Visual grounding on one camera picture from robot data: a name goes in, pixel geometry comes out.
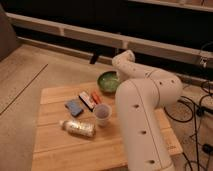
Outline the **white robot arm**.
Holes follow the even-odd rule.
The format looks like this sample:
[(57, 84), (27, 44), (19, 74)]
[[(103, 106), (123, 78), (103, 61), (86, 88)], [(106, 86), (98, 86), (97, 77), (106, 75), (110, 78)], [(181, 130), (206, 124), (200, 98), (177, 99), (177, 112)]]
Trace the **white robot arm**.
[(115, 56), (115, 104), (130, 171), (175, 171), (155, 110), (175, 103), (182, 82), (173, 73), (137, 64), (131, 50)]

